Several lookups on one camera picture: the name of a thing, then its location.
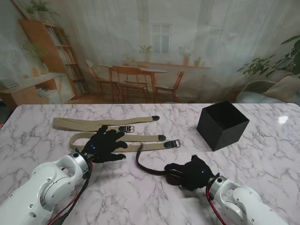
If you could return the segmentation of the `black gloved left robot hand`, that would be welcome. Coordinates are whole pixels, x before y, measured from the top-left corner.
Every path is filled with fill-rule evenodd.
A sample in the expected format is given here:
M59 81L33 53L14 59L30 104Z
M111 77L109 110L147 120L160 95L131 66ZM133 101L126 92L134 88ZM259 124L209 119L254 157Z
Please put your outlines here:
M125 133L108 130L103 125L85 144L82 153L89 155L93 163L104 163L126 159L124 154L114 154L118 148L126 149L128 145L124 141L118 141Z

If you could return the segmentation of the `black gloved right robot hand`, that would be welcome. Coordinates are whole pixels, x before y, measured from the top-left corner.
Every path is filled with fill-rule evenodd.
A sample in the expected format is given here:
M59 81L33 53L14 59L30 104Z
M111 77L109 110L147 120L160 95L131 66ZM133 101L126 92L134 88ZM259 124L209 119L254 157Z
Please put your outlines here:
M191 160L184 165L176 163L167 164L166 181L173 186L182 186L184 189L194 191L207 186L215 178L210 167L197 155L192 155Z

